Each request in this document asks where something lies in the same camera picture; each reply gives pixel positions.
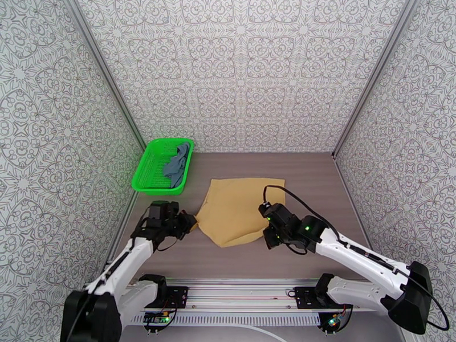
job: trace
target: gray towel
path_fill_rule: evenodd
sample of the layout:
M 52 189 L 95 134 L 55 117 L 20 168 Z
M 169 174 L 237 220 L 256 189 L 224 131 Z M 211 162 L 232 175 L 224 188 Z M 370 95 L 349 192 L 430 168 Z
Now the gray towel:
M 185 163 L 190 151 L 190 144 L 184 142 L 177 147 L 177 155 L 172 157 L 163 168 L 163 175 L 171 179 L 170 188 L 175 188 L 182 182 L 185 171 Z

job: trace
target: green plastic basket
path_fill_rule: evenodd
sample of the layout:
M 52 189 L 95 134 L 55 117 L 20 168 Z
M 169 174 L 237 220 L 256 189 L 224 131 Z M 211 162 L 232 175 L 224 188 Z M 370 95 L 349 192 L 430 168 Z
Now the green plastic basket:
M 172 157 L 177 155 L 177 147 L 185 142 L 190 144 L 190 149 L 185 164 L 184 176 L 181 184 L 170 188 L 171 180 L 163 175 L 163 167 L 169 163 Z M 193 147 L 193 141 L 183 137 L 156 139 L 149 142 L 133 176 L 133 189 L 148 195 L 181 194 L 187 180 Z

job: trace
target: yellow cloth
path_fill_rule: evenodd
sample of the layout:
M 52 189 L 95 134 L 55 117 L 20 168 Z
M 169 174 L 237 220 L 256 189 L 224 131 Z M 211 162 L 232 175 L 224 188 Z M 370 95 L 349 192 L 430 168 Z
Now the yellow cloth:
M 211 180 L 206 198 L 196 215 L 199 228 L 219 247 L 243 245 L 263 236 L 268 226 L 258 206 L 263 202 L 263 189 L 268 184 L 284 186 L 276 178 L 231 178 Z M 285 192 L 267 190 L 267 199 L 285 204 Z

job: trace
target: gray patterned wall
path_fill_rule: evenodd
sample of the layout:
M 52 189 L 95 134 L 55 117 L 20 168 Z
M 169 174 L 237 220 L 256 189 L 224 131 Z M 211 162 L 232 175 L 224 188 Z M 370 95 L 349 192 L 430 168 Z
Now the gray patterned wall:
M 143 137 L 332 150 L 404 0 L 79 0 Z
M 456 341 L 456 0 L 422 0 L 337 162 L 374 248 L 428 266 L 453 328 L 427 341 Z
M 57 341 L 141 150 L 62 0 L 0 0 L 0 340 Z

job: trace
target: wooden tabletop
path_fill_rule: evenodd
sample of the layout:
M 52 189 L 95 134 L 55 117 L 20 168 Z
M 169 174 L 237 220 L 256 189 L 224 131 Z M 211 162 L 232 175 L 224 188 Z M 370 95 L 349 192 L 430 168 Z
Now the wooden tabletop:
M 124 248 L 144 210 L 154 200 L 178 201 L 181 209 L 196 214 L 212 178 L 284 178 L 285 187 L 329 220 L 340 233 L 366 244 L 329 153 L 195 153 L 184 192 L 175 197 L 140 193 L 120 242 Z M 298 217 L 309 214 L 287 197 L 287 208 Z M 319 278 L 324 272 L 347 278 L 359 276 L 337 262 L 316 254 L 293 254 L 284 245 L 268 250 L 264 239 L 228 248 L 215 245 L 199 229 L 162 253 L 155 252 L 138 275 L 168 278 Z

